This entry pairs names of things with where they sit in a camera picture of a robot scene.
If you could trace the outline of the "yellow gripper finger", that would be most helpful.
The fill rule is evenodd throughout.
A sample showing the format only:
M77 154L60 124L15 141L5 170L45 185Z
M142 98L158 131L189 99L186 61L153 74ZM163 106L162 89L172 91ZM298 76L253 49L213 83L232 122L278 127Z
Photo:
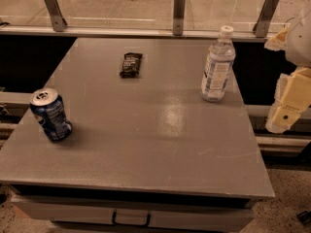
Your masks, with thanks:
M285 50L286 49L286 41L287 41L287 35L288 35L289 27L286 26L282 28L277 34L269 38L265 44L264 47L268 50Z
M265 128L275 134L289 130L311 106L311 69L297 67L290 75L281 74Z

